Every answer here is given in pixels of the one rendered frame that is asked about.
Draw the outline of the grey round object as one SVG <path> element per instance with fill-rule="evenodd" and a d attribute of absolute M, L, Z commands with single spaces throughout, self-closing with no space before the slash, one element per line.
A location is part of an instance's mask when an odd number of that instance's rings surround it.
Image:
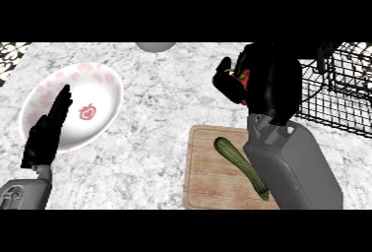
<path fill-rule="evenodd" d="M 137 47 L 145 52 L 164 52 L 174 46 L 174 42 L 137 42 Z"/>

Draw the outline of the white plate with red print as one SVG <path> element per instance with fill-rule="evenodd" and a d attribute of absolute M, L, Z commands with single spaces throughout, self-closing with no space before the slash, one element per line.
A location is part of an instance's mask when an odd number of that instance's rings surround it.
<path fill-rule="evenodd" d="M 122 80 L 109 66 L 84 62 L 63 67 L 41 80 L 23 101 L 19 114 L 23 141 L 65 85 L 69 85 L 72 104 L 60 129 L 59 154 L 78 150 L 100 137 L 115 121 L 124 100 Z"/>

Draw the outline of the wooden cutting board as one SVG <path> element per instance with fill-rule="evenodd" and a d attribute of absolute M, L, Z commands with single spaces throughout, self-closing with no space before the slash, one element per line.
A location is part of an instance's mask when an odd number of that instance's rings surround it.
<path fill-rule="evenodd" d="M 246 142 L 240 128 L 193 125 L 189 131 L 183 206 L 186 209 L 277 210 L 273 198 L 264 201 L 248 178 L 214 148 L 218 137 L 230 140 L 238 151 Z"/>

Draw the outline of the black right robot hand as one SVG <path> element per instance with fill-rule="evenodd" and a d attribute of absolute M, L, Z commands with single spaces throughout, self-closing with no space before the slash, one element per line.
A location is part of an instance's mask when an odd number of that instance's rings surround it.
<path fill-rule="evenodd" d="M 267 115 L 270 124 L 285 126 L 302 101 L 302 68 L 295 55 L 277 44 L 255 42 L 239 53 L 233 74 L 249 70 L 246 91 L 229 73 L 232 59 L 224 57 L 212 85 L 233 103 L 245 98 L 248 113 Z"/>

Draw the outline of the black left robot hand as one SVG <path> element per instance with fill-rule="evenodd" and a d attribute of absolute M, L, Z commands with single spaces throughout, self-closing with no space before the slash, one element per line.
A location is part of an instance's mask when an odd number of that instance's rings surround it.
<path fill-rule="evenodd" d="M 44 114 L 29 130 L 29 138 L 23 149 L 21 167 L 50 165 L 59 145 L 60 128 L 72 104 L 69 85 L 65 85 Z"/>

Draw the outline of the green zucchini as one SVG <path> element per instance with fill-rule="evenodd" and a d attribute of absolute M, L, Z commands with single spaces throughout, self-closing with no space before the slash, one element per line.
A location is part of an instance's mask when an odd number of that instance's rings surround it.
<path fill-rule="evenodd" d="M 260 175 L 251 166 L 248 160 L 239 153 L 236 147 L 233 146 L 233 143 L 230 140 L 224 137 L 218 137 L 214 141 L 214 148 L 220 155 L 226 158 L 226 160 L 238 167 L 243 175 L 246 176 L 254 191 L 258 195 L 258 197 L 267 201 L 269 200 L 269 188 L 260 178 Z"/>

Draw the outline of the black and white patterned object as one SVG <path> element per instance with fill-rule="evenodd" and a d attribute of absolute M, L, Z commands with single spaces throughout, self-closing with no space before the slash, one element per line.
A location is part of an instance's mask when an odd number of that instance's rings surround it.
<path fill-rule="evenodd" d="M 10 77 L 29 46 L 28 42 L 0 42 L 0 87 Z"/>

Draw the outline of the red bell pepper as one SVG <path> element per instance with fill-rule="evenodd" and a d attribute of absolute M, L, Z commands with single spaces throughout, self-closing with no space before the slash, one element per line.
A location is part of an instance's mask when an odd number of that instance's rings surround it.
<path fill-rule="evenodd" d="M 246 83 L 248 83 L 248 79 L 249 79 L 249 70 L 245 69 L 240 73 L 239 76 L 236 76 L 233 73 L 232 73 L 232 76 L 235 79 L 239 80 L 240 84 L 242 84 L 242 87 L 243 87 L 243 90 L 246 91 Z M 245 98 L 240 100 L 240 104 L 242 105 L 246 105 L 246 101 L 245 101 Z"/>

